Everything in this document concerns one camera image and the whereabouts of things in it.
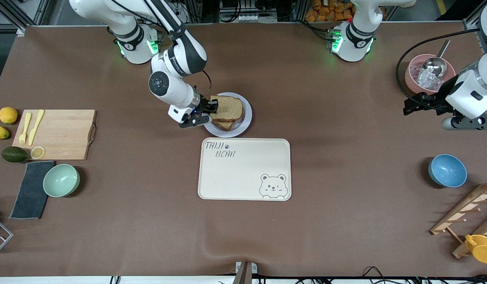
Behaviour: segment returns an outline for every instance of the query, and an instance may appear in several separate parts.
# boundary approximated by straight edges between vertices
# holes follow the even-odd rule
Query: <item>dark blue cloth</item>
[[[43,178],[52,167],[54,161],[26,164],[23,182],[9,219],[40,219],[48,197],[43,191]]]

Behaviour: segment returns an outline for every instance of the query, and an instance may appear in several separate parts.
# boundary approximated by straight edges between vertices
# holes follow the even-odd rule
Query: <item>pink bowl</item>
[[[406,83],[406,86],[408,86],[408,88],[410,88],[410,90],[412,92],[414,92],[414,93],[425,92],[428,95],[432,95],[433,93],[435,93],[435,91],[431,91],[431,90],[428,90],[426,88],[422,88],[415,80],[413,80],[413,78],[411,77],[411,73],[410,73],[410,67],[412,65],[422,66],[422,64],[427,59],[429,59],[431,57],[435,57],[435,56],[436,55],[433,55],[433,54],[422,54],[422,55],[416,56],[415,58],[413,58],[410,61],[410,64],[408,65],[408,68],[406,68],[406,72],[404,74],[404,81]],[[453,77],[455,77],[456,74],[455,74],[455,70],[452,67],[452,65],[446,60],[445,60],[445,62],[447,63],[447,71],[445,72],[445,75],[443,75],[441,80],[446,82],[446,81],[452,79]]]

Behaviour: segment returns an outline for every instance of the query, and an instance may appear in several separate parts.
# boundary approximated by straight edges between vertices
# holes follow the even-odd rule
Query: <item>yellow cup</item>
[[[468,234],[465,244],[477,261],[487,263],[487,237],[481,234]]]

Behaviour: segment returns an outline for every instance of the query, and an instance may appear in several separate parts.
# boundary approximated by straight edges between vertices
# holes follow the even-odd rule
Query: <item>green avocado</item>
[[[28,153],[20,147],[7,147],[2,151],[2,157],[11,163],[19,163],[28,158]]]

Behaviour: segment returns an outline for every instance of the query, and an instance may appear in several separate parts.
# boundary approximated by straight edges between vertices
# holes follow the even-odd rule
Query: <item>metal spoon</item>
[[[450,40],[445,40],[445,43],[441,47],[438,56],[427,59],[422,64],[422,70],[432,69],[432,73],[436,75],[438,79],[443,77],[443,75],[445,75],[445,72],[447,72],[447,63],[445,62],[445,60],[441,59],[441,57],[445,53],[445,50],[447,50],[449,44]]]

